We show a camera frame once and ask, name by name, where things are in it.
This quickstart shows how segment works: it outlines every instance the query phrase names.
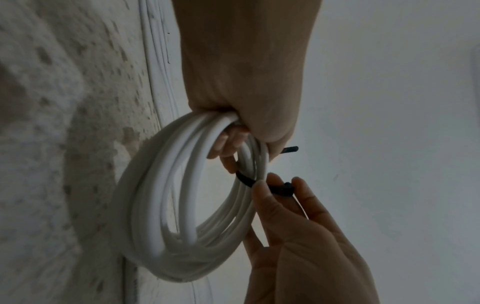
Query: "white wall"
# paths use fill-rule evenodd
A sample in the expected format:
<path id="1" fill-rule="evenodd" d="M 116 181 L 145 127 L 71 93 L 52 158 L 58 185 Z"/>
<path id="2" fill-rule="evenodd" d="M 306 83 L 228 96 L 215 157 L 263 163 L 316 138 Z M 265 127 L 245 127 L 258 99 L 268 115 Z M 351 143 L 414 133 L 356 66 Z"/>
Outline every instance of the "white wall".
<path id="1" fill-rule="evenodd" d="M 327 0 L 312 35 L 292 140 L 300 151 L 271 170 L 309 182 L 369 263 L 385 303 L 480 303 L 470 62 L 479 11 L 476 0 Z M 186 111 L 180 60 L 171 58 Z M 224 175 L 219 162 L 208 165 L 200 217 L 228 193 Z M 249 271 L 239 248 L 210 276 L 215 303 L 242 302 Z"/>

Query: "white wire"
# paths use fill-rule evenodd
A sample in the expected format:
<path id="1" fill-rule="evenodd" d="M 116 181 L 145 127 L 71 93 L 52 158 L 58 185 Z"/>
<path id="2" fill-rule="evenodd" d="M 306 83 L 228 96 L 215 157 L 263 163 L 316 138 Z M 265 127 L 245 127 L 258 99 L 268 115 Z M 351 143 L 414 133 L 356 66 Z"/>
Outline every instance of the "white wire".
<path id="1" fill-rule="evenodd" d="M 130 162 L 110 208 L 114 242 L 130 261 L 162 279 L 185 282 L 209 274 L 235 251 L 255 215 L 251 189 L 235 179 L 220 208 L 199 226 L 195 203 L 212 144 L 237 120 L 235 112 L 189 113 L 158 132 Z M 168 194 L 176 171 L 189 156 L 175 233 L 167 225 Z M 248 137 L 238 163 L 244 175 L 265 180 L 267 146 Z"/>

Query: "black cable tie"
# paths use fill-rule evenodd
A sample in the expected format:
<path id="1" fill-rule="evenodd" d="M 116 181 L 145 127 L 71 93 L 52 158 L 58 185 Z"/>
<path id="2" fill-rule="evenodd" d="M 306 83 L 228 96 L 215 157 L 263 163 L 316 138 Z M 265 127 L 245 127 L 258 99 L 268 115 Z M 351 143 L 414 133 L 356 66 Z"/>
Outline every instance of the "black cable tie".
<path id="1" fill-rule="evenodd" d="M 287 148 L 284 148 L 280 154 L 296 152 L 298 150 L 299 148 L 297 146 L 287 147 Z M 245 176 L 242 173 L 240 173 L 240 171 L 237 171 L 235 174 L 238 180 L 247 187 L 252 188 L 256 182 L 255 180 L 249 178 L 248 176 Z M 293 187 L 292 184 L 288 182 L 283 184 L 283 186 L 268 185 L 268 188 L 270 189 L 270 192 L 272 194 L 285 196 L 285 197 L 292 197 L 295 191 L 295 187 Z"/>

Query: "hand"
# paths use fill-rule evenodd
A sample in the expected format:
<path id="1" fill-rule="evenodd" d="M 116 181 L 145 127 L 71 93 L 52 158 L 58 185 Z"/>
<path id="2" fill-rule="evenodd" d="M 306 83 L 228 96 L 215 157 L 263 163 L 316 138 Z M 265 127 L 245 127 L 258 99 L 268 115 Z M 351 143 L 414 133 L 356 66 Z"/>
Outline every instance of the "hand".
<path id="1" fill-rule="evenodd" d="M 182 69 L 192 110 L 236 110 L 244 126 L 220 134 L 209 158 L 236 171 L 249 132 L 270 159 L 292 136 L 305 53 L 320 0 L 174 0 Z"/>
<path id="2" fill-rule="evenodd" d="M 267 183 L 283 185 L 275 174 Z M 274 197 L 265 182 L 253 186 L 268 247 L 250 229 L 243 241 L 252 266 L 245 303 L 378 304 L 364 259 L 308 185 L 298 177 L 291 183 L 299 204 Z"/>

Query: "coiled cable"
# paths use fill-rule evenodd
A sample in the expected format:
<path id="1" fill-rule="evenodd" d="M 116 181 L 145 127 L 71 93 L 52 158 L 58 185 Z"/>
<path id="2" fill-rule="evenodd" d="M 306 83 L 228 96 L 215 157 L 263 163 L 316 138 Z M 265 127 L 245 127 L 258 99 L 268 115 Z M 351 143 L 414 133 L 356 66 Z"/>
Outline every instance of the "coiled cable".
<path id="1" fill-rule="evenodd" d="M 159 278 L 185 282 L 209 274 L 236 250 L 255 215 L 251 189 L 235 179 L 225 201 L 199 226 L 195 203 L 211 146 L 238 119 L 235 112 L 189 113 L 142 146 L 119 180 L 110 205 L 112 237 L 126 258 Z M 174 175 L 188 157 L 176 233 L 167 224 L 168 199 Z M 238 151 L 242 174 L 265 180 L 268 161 L 266 144 L 250 135 Z"/>

